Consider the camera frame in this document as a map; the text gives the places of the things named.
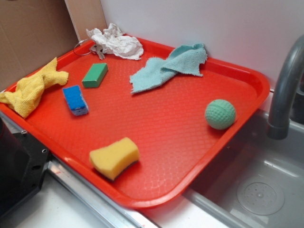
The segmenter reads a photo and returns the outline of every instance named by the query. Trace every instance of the sink drain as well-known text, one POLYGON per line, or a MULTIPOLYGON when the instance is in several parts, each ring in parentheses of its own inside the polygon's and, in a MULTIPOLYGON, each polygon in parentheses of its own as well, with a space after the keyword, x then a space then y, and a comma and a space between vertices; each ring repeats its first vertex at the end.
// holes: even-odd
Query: sink drain
POLYGON ((262 177, 244 180, 237 188, 237 199, 247 211, 256 215, 271 215, 284 204, 284 193, 277 184, 262 177))

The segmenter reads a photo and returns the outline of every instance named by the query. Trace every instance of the microfiber cloth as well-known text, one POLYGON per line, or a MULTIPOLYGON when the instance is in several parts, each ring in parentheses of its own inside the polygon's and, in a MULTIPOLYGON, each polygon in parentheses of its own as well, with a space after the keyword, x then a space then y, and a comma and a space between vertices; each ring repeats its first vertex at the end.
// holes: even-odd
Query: microfiber cloth
POLYGON ((174 49, 167 59, 149 58, 146 66, 130 76, 131 94, 161 86, 178 73, 203 76, 200 64, 207 60, 204 45, 182 45, 174 49))
POLYGON ((58 72, 56 67, 57 58, 54 58, 32 76, 19 80, 15 92, 0 93, 0 102, 8 104, 23 118, 27 118, 37 108, 45 89, 67 83, 68 72, 58 72))

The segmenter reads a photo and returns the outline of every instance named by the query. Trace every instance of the faucet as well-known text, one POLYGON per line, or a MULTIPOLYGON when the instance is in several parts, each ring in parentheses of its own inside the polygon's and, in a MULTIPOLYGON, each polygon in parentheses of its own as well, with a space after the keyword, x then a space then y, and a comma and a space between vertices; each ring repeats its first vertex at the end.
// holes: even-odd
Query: faucet
POLYGON ((267 121, 269 138, 287 137, 289 118, 304 124, 304 35, 290 49, 276 83, 267 121))

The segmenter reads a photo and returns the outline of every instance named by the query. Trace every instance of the screw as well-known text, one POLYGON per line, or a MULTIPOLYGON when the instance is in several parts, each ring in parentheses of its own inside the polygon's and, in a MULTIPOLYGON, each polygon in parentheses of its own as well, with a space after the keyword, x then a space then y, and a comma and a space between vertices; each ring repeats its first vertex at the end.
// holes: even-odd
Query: screw
POLYGON ((22 131, 21 131, 21 134, 22 134, 24 137, 27 136, 27 133, 28 133, 27 130, 22 130, 22 131))

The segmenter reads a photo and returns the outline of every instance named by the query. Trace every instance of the white paper towel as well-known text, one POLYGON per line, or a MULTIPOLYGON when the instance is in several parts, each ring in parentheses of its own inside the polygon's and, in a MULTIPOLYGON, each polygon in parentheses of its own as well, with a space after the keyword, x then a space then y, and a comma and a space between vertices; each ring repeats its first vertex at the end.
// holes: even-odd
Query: white paper towel
POLYGON ((87 35, 97 44, 103 46, 104 54, 114 54, 121 58, 139 60, 143 54, 143 46, 135 37, 123 36, 116 24, 111 23, 104 33, 95 28, 86 30, 87 35))

